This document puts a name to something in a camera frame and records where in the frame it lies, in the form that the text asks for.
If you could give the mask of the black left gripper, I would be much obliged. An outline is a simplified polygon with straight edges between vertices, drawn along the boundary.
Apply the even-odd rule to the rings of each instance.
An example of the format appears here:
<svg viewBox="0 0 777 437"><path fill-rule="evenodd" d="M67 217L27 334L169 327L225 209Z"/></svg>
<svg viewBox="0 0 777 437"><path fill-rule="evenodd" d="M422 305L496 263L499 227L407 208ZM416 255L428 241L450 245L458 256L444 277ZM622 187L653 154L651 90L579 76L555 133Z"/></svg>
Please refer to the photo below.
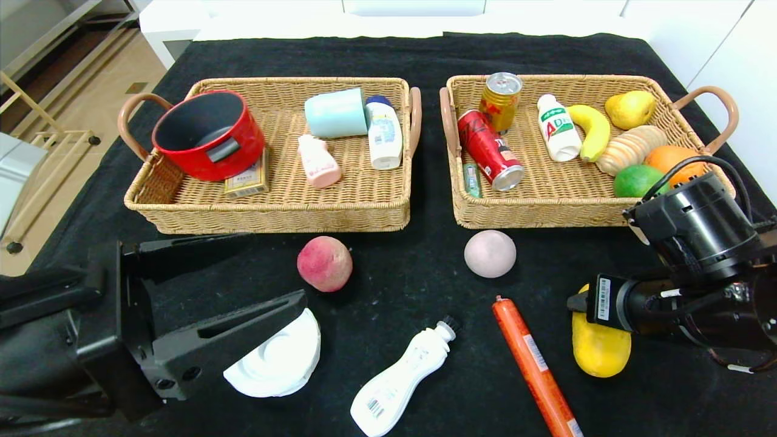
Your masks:
<svg viewBox="0 0 777 437"><path fill-rule="evenodd" d="M134 421L188 400L296 320L304 290L173 330L155 340L144 280L210 268L250 233L94 247L85 266L2 277L2 435L27 436L121 414Z"/></svg>

